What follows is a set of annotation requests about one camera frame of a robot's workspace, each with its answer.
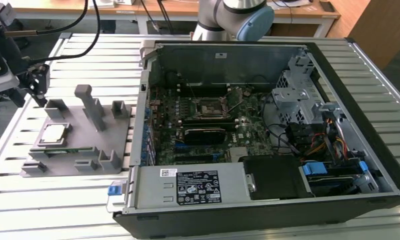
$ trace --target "floor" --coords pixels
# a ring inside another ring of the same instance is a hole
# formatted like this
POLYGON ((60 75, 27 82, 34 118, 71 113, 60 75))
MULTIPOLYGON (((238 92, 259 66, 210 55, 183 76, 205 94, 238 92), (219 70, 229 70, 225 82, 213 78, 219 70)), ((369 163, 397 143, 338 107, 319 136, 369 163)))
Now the floor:
MULTIPOLYGON (((27 29, 44 30, 48 25, 47 20, 22 20, 27 29)), ((72 21, 70 20, 54 20, 51 22, 54 28, 67 26, 72 21)), ((194 22, 178 22, 174 25, 178 34, 189 34, 195 29, 194 22)), ((117 34, 139 34, 139 27, 137 23, 130 21, 118 21, 117 34)), ((95 33, 96 32, 96 21, 83 20, 79 25, 67 30, 72 33, 95 33)), ((55 46, 60 34, 51 34, 30 38, 30 46, 22 51, 24 56, 30 56, 32 59, 44 58, 50 55, 51 50, 55 46)), ((391 61, 390 65, 385 69, 383 73, 391 80, 393 84, 400 90, 400 52, 391 61)), ((0 137, 6 131, 6 128, 11 122, 12 116, 18 108, 10 100, 3 99, 0 101, 0 137)))

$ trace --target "power supply label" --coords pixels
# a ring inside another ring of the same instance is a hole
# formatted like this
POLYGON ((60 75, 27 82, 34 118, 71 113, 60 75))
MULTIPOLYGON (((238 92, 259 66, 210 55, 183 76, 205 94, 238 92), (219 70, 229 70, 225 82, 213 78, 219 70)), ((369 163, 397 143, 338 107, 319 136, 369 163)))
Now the power supply label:
POLYGON ((179 205, 222 203, 219 171, 191 171, 177 174, 179 205))

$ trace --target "circuit board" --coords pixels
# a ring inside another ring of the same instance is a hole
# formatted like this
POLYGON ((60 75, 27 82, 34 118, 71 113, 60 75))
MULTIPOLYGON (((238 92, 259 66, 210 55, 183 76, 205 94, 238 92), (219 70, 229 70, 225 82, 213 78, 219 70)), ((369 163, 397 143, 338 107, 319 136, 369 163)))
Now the circuit board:
POLYGON ((178 89, 154 88, 151 109, 157 145, 155 165, 189 164, 179 157, 213 156, 214 163, 233 162, 230 148, 246 147, 251 156, 273 154, 273 143, 261 115, 265 93, 250 92, 246 86, 233 86, 222 97, 182 97, 178 89), (187 145, 182 120, 205 117, 229 118, 237 128, 226 131, 225 141, 211 145, 187 145))

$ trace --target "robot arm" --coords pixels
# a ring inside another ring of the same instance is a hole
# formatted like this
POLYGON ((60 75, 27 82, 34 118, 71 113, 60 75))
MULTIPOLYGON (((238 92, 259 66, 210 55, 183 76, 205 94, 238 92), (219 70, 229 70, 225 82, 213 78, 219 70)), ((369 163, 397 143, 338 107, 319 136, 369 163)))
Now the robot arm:
POLYGON ((275 11, 267 0, 202 0, 197 41, 258 41, 270 30, 275 11))
POLYGON ((12 6, 0 3, 0 95, 10 97, 15 104, 24 106, 26 100, 18 88, 27 91, 38 104, 47 104, 46 93, 50 86, 50 66, 30 64, 11 37, 6 36, 6 27, 15 20, 12 6))

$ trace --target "slotted metal surface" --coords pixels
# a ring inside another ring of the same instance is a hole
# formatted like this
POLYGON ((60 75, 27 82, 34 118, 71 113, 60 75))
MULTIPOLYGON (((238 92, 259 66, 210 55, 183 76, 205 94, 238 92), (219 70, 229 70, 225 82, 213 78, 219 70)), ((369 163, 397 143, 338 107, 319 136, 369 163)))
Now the slotted metal surface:
MULTIPOLYGON (((146 39, 189 40, 189 37, 103 35, 87 56, 52 63, 48 98, 63 98, 68 105, 80 105, 80 100, 74 97, 76 85, 91 84, 92 95, 103 104, 125 100, 135 108, 142 73, 139 46, 146 39)), ((74 34, 71 39, 59 40, 52 53, 78 54, 92 40, 92 34, 74 34)), ((371 64, 361 57, 362 52, 342 39, 274 37, 263 41, 317 42, 400 163, 399 93, 379 73, 371 70, 371 64)), ((325 81, 321 80, 321 83, 334 99, 325 81)), ((27 107, 18 111, 0 140, 0 239, 131 239, 130 233, 115 223, 106 210, 107 188, 114 180, 127 178, 127 171, 119 175, 19 176, 46 116, 35 102, 30 101, 27 107)), ((131 129, 127 153, 131 152, 133 134, 131 129)), ((125 159, 126 167, 129 160, 130 156, 125 159)), ((343 224, 226 233, 189 239, 346 240, 365 237, 400 239, 400 206, 370 212, 343 224)))

